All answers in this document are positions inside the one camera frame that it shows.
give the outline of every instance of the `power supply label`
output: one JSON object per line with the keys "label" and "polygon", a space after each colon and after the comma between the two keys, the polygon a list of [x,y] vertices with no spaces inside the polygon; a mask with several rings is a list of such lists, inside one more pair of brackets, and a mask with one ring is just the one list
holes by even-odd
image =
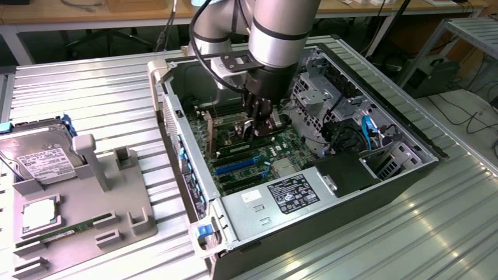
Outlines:
{"label": "power supply label", "polygon": [[276,182],[267,188],[283,214],[290,214],[320,201],[302,174]]}
{"label": "power supply label", "polygon": [[63,148],[20,156],[17,161],[37,180],[51,179],[75,171]]}

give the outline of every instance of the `workbench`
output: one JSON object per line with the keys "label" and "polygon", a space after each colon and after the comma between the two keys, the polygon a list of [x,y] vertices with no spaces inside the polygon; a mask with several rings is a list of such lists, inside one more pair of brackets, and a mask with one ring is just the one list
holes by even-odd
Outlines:
{"label": "workbench", "polygon": [[[481,14],[483,8],[487,7],[487,3],[483,0],[470,1],[474,9],[469,8],[467,12],[470,13],[470,16],[475,17]],[[189,2],[189,0],[177,1],[176,16],[172,22],[173,25],[185,25],[191,22],[194,10]],[[374,52],[378,46],[402,2],[402,0],[398,0],[395,4],[384,5],[382,9],[380,15],[387,16],[387,18],[380,26],[367,55]],[[0,20],[4,23],[0,24],[0,34],[4,37],[13,56],[16,57],[17,63],[20,65],[31,65],[35,62],[19,38],[20,33],[53,30],[163,26],[169,17],[171,5],[172,0],[167,0],[167,7],[164,10],[112,13],[108,11],[107,6],[96,7],[95,12],[87,12],[75,7],[63,5],[60,0],[32,0],[29,5],[4,7],[3,13],[0,12]],[[379,6],[370,3],[359,4],[352,1],[352,3],[347,5],[340,0],[322,0],[316,18],[375,16],[378,11]],[[436,7],[424,2],[424,0],[411,0],[403,15],[462,12],[463,9],[459,5]]]}
{"label": "workbench", "polygon": [[[434,118],[366,59],[330,37],[324,43],[450,156],[383,208],[236,279],[491,279],[498,276],[497,167]],[[3,77],[3,121],[65,112],[96,152],[129,145],[139,154],[159,233],[47,279],[210,279],[194,255],[187,213],[153,119],[147,62],[169,51],[20,66]],[[12,173],[1,166],[0,278],[11,263]]]}

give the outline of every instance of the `circuit board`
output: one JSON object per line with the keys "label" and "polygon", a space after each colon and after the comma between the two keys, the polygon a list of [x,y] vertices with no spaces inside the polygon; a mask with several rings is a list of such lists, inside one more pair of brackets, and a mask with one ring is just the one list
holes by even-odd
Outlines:
{"label": "circuit board", "polygon": [[[232,115],[219,118],[234,119]],[[279,178],[271,168],[272,163],[288,159],[296,170],[315,159],[314,153],[303,143],[292,126],[287,126],[278,133],[260,137],[252,141],[230,141],[231,145],[219,146],[208,152],[208,122],[195,116],[188,116],[191,129],[204,155],[206,164],[211,171],[218,190],[222,195],[236,193],[255,185]],[[224,133],[218,133],[218,142],[227,143]]]}

